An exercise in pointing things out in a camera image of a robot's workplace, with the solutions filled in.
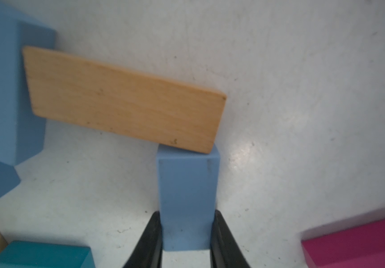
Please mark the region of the teal block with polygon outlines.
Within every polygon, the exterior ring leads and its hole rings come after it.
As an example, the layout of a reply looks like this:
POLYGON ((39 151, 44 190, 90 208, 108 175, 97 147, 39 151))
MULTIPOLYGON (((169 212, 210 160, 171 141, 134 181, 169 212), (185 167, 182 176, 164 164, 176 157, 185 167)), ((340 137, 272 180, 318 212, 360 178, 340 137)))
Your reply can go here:
POLYGON ((13 241, 0 253, 0 268, 94 268, 91 248, 13 241))

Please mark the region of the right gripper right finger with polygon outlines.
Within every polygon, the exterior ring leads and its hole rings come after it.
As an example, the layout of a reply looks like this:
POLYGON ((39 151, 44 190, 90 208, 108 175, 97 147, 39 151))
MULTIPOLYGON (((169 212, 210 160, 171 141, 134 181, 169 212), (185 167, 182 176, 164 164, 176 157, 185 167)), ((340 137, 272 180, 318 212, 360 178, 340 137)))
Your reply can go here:
POLYGON ((250 268, 219 210, 215 211, 210 239, 211 268, 250 268))

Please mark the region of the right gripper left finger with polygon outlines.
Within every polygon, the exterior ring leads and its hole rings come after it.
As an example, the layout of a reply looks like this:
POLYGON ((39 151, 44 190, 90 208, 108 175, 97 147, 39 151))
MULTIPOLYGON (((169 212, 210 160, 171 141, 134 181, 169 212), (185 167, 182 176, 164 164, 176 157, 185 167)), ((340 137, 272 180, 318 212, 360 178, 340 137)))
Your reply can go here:
POLYGON ((151 216, 136 247, 123 268, 160 268, 162 263, 162 226, 160 212, 151 216))

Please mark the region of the magenta block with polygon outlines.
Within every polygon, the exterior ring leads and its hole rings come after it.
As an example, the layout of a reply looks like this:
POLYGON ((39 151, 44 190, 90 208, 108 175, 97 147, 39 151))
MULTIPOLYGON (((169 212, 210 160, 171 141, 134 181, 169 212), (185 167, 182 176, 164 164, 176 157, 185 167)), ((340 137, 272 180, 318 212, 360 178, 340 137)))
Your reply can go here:
POLYGON ((309 268, 385 268, 385 219, 302 241, 309 268))

